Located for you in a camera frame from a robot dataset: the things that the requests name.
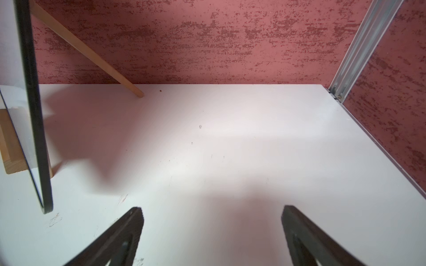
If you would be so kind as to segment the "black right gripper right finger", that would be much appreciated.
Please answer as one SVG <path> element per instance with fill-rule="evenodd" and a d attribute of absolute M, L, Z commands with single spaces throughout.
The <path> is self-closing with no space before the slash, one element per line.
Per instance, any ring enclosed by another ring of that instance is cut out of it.
<path fill-rule="evenodd" d="M 295 206 L 284 207 L 281 222 L 294 266 L 364 265 Z"/>

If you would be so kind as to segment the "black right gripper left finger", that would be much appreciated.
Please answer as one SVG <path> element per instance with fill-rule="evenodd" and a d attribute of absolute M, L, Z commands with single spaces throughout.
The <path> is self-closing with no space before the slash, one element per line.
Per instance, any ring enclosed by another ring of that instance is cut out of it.
<path fill-rule="evenodd" d="M 144 226 L 143 211 L 133 207 L 110 226 L 68 266 L 131 266 Z"/>

